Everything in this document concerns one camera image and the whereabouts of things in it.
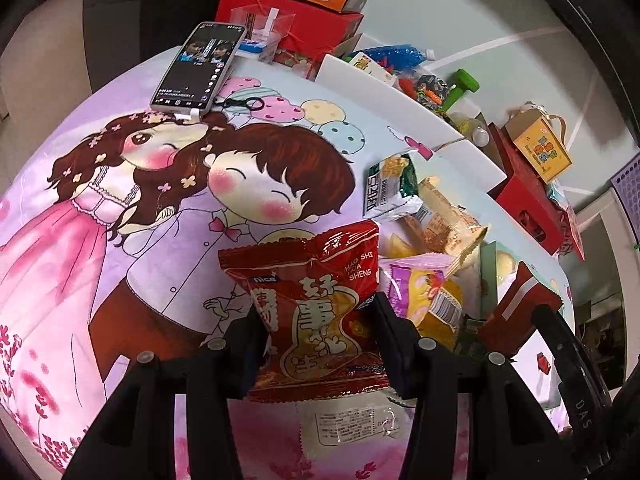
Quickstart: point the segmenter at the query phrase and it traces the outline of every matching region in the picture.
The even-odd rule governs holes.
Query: key ring
[[[247,108],[251,112],[258,112],[264,108],[264,101],[259,97],[249,97],[243,100],[226,98],[224,101],[214,103],[214,105],[221,108],[241,106],[243,108]]]

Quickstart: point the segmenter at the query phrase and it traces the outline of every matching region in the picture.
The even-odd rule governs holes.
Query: yellow box
[[[550,117],[561,121],[562,139],[566,129],[564,119],[559,116]],[[507,121],[504,127],[513,143],[536,173],[542,177],[545,184],[572,165],[564,144],[561,139],[558,139],[551,124],[540,110],[534,108],[518,112]]]

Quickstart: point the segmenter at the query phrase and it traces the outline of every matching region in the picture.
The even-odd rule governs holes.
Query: green toy dumbbell
[[[462,70],[461,68],[456,70],[451,76],[451,80],[449,81],[450,86],[454,86],[449,92],[448,97],[442,104],[441,110],[447,111],[449,108],[453,106],[453,104],[460,99],[464,93],[469,90],[471,92],[477,92],[480,88],[480,83],[473,79],[469,72],[466,70]]]

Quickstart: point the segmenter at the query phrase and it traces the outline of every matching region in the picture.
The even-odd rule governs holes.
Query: smartphone
[[[190,115],[207,113],[224,84],[231,59],[246,36],[246,27],[202,22],[184,42],[164,73],[152,110]]]

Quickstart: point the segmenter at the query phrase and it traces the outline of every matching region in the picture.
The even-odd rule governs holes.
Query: red gift box
[[[478,329],[478,337],[484,347],[490,352],[516,355],[535,330],[531,314],[540,304],[546,304],[557,312],[562,306],[562,299],[540,283],[524,262],[520,262],[515,281],[486,323]]]
[[[564,241],[558,210],[547,198],[545,186],[538,175],[513,145],[509,136],[495,124],[489,125],[489,133],[507,175],[489,195],[524,227],[546,252],[554,254]]]
[[[314,62],[319,62],[323,54],[351,38],[363,18],[359,12],[338,14],[298,0],[220,0],[216,21],[228,22],[233,9],[258,2],[266,9],[274,7],[296,15],[289,35],[283,38],[279,47],[310,57]]]

